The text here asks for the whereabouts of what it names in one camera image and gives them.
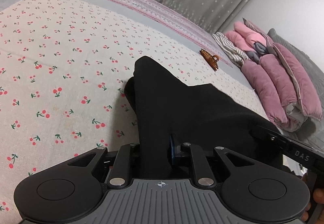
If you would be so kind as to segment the black pants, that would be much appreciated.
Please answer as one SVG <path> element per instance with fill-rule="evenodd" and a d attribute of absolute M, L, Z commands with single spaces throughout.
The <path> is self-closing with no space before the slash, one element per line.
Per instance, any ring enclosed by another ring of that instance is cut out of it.
<path fill-rule="evenodd" d="M 282 166 L 280 151 L 256 131 L 259 126 L 276 131 L 273 123 L 212 84 L 188 86 L 143 56 L 134 64 L 125 96 L 137 117 L 141 169 L 147 178 L 181 176 L 171 159 L 170 134 L 175 147 L 184 142 L 206 151 L 223 146 L 271 167 Z"/>

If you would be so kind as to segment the purple grey folded comforter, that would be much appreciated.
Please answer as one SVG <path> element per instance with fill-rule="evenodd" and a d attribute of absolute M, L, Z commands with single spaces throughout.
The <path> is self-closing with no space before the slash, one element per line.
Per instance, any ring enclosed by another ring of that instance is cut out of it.
<path fill-rule="evenodd" d="M 246 60 L 241 70 L 255 89 L 269 120 L 293 132 L 307 119 L 322 120 L 319 95 L 299 60 L 283 45 L 274 43 L 274 54 L 256 63 Z"/>

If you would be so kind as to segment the grey white striped garment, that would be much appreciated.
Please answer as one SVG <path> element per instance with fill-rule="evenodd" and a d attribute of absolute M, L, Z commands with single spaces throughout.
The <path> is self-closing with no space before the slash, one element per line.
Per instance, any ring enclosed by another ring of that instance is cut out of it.
<path fill-rule="evenodd" d="M 232 43 L 230 39 L 228 39 L 221 32 L 212 34 L 212 37 L 216 41 L 217 45 L 220 46 L 222 51 L 231 60 L 231 62 L 238 68 L 241 68 L 245 61 L 249 59 L 248 55 L 244 51 L 236 47 L 234 43 Z"/>

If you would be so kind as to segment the brown hair claw clip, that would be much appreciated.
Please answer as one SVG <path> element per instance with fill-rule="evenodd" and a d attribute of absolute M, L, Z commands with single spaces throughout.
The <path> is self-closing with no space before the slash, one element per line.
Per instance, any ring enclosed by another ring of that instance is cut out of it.
<path fill-rule="evenodd" d="M 218 61 L 220 58 L 217 55 L 211 55 L 204 49 L 200 49 L 199 53 L 214 71 L 218 70 Z"/>

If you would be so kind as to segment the pink folded garment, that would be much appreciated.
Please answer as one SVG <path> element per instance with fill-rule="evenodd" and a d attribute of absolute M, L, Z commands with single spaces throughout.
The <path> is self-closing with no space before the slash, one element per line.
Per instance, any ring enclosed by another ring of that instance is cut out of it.
<path fill-rule="evenodd" d="M 250 60 L 258 63 L 260 57 L 269 54 L 267 40 L 262 34 L 240 21 L 233 26 L 234 30 L 227 31 L 225 36 L 235 47 L 245 52 Z"/>

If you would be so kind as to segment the cherry print bed sheet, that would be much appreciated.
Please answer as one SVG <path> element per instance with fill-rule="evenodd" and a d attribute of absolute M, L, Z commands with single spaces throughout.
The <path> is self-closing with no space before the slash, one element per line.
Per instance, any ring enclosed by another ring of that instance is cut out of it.
<path fill-rule="evenodd" d="M 250 86 L 191 45 L 82 0 L 20 0 L 1 11 L 1 223 L 18 183 L 95 147 L 138 138 L 124 86 L 149 56 L 187 85 L 210 83 L 261 116 Z"/>

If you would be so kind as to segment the pink striped blanket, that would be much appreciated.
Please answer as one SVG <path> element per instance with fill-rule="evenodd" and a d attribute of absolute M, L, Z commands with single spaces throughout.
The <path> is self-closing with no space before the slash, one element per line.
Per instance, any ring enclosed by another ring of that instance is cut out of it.
<path fill-rule="evenodd" d="M 227 65 L 231 62 L 226 54 L 219 48 L 213 37 L 205 30 L 155 0 L 108 0 L 120 4 L 133 11 L 163 24 L 179 35 L 192 41 L 210 54 L 216 55 Z"/>

